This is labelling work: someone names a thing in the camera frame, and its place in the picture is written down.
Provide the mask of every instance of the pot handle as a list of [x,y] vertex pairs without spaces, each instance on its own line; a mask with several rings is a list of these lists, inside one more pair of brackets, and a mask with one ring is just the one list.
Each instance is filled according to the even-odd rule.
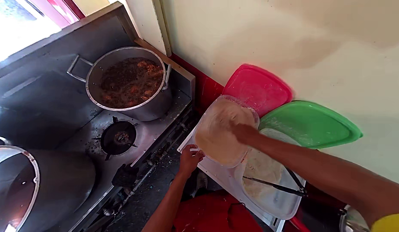
[[165,91],[169,87],[168,81],[169,81],[169,75],[171,74],[171,71],[172,71],[172,66],[171,66],[171,64],[168,64],[168,70],[166,70],[165,83],[164,83],[164,86],[162,87],[162,91]]
[[80,81],[86,83],[86,79],[84,79],[84,78],[82,78],[82,77],[79,77],[79,76],[77,76],[77,75],[75,75],[75,74],[72,73],[72,70],[73,70],[73,68],[75,67],[75,65],[76,65],[76,63],[78,62],[79,59],[81,59],[83,62],[87,63],[88,65],[93,66],[93,63],[91,63],[91,62],[85,60],[84,58],[80,57],[79,55],[76,55],[75,59],[73,60],[71,66],[68,68],[68,70],[66,71],[66,73],[68,73],[69,75],[71,75],[71,76],[74,77],[75,79],[78,79],[78,80],[80,80]]
[[9,140],[3,138],[2,136],[0,136],[0,140],[2,140],[2,142],[3,142],[5,145],[12,145],[12,143],[11,143]]

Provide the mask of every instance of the pot rim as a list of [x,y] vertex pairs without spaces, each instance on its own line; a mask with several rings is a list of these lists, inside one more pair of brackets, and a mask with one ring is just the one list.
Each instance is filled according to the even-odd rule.
[[34,182],[35,182],[35,189],[33,190],[33,195],[32,195],[32,199],[30,200],[29,206],[25,212],[25,214],[23,215],[23,218],[21,219],[20,223],[18,224],[18,226],[16,227],[16,232],[20,230],[20,228],[23,226],[23,224],[25,223],[27,217],[29,216],[30,212],[32,211],[33,205],[36,202],[36,198],[38,196],[38,192],[39,192],[39,185],[40,185],[40,171],[39,171],[39,166],[38,166],[38,162],[36,161],[36,159],[33,157],[33,155],[31,153],[29,153],[28,151],[17,147],[17,146],[12,146],[12,145],[0,145],[0,149],[11,149],[11,150],[15,150],[14,154],[8,154],[6,156],[2,156],[0,157],[0,163],[14,155],[17,155],[19,153],[22,153],[23,155],[25,155],[31,165],[33,166],[34,170],[35,170],[35,178],[34,178]]
[[[158,60],[161,62],[162,69],[163,69],[163,71],[164,71],[164,74],[163,74],[163,76],[162,76],[162,82],[161,82],[161,85],[159,86],[158,90],[155,92],[155,94],[152,95],[148,100],[146,100],[145,102],[143,102],[143,103],[141,103],[141,104],[139,104],[139,105],[136,105],[136,106],[130,107],[130,108],[110,108],[110,107],[106,107],[106,106],[102,105],[101,103],[97,102],[97,101],[92,97],[92,95],[90,94],[90,92],[89,92],[89,76],[90,76],[90,74],[92,73],[93,68],[94,68],[94,67],[97,67],[98,62],[99,62],[100,60],[102,60],[105,56],[107,56],[107,55],[109,55],[109,54],[111,54],[111,53],[114,53],[114,52],[116,52],[116,51],[119,51],[119,50],[124,50],[124,49],[141,49],[141,50],[148,51],[148,52],[152,53],[153,55],[155,55],[155,56],[158,58]],[[155,96],[157,96],[157,95],[159,94],[159,92],[162,91],[162,87],[164,86],[164,83],[165,83],[165,77],[166,77],[166,69],[165,69],[164,61],[163,61],[155,52],[153,52],[153,51],[151,51],[151,50],[149,50],[149,49],[143,48],[143,47],[132,47],[132,46],[131,46],[131,47],[121,47],[121,48],[112,50],[112,51],[106,53],[105,55],[101,56],[101,57],[92,65],[92,67],[90,68],[90,70],[89,70],[89,72],[88,72],[88,75],[86,75],[86,93],[88,94],[88,97],[91,99],[91,101],[92,101],[93,103],[95,103],[97,106],[99,106],[100,108],[104,108],[104,109],[107,109],[107,110],[110,110],[110,111],[128,111],[128,110],[131,110],[131,109],[140,108],[141,106],[147,104],[147,103],[150,102],[153,98],[155,98]]]

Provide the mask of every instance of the green plastic lid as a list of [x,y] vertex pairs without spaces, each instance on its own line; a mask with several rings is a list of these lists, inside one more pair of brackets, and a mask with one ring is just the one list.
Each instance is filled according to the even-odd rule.
[[313,102],[294,101],[267,113],[259,130],[272,128],[292,137],[303,147],[333,147],[363,136],[350,120]]

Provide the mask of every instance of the forearm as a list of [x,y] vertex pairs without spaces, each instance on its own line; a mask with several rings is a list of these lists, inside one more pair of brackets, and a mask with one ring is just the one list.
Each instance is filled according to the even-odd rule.
[[178,211],[182,191],[189,175],[178,172],[165,197],[146,223],[142,232],[170,232]]
[[295,171],[315,187],[360,211],[369,224],[399,213],[399,184],[343,159],[290,145],[262,134],[247,144]]

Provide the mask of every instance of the red plastic lid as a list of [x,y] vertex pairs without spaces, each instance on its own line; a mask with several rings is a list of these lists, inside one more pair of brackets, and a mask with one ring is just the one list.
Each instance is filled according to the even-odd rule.
[[291,88],[284,81],[250,64],[243,64],[234,72],[223,95],[240,99],[252,107],[259,117],[293,99]]

